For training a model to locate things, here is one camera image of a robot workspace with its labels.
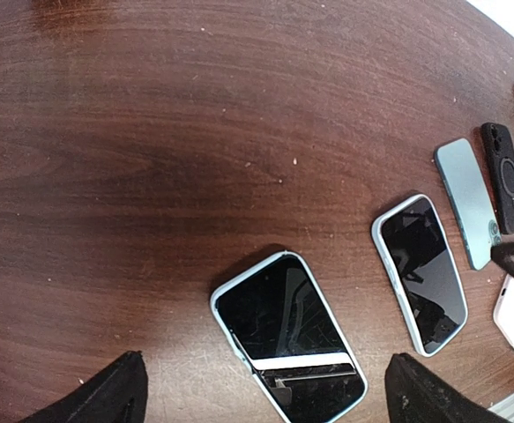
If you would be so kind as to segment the black phone case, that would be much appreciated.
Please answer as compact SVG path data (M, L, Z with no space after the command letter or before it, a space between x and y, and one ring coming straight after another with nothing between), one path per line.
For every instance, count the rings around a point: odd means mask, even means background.
M514 234L514 146L504 125L494 122L480 127L488 171L494 190L498 225L502 234Z

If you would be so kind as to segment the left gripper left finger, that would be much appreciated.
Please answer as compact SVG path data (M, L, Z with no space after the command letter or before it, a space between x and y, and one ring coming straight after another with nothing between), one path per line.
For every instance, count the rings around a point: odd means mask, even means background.
M141 352L128 351L72 393L25 422L143 422L148 376Z

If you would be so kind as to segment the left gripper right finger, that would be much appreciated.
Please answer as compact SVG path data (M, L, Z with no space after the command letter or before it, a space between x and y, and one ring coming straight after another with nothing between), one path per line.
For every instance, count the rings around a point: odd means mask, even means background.
M391 356L384 389L391 423L506 420L460 394L408 353Z

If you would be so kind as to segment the dark green phone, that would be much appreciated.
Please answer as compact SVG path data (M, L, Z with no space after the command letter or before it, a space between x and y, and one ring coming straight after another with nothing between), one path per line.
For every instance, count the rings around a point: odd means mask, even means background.
M451 203L468 262L479 271L501 242L499 225L469 141L460 138L436 148L434 159Z

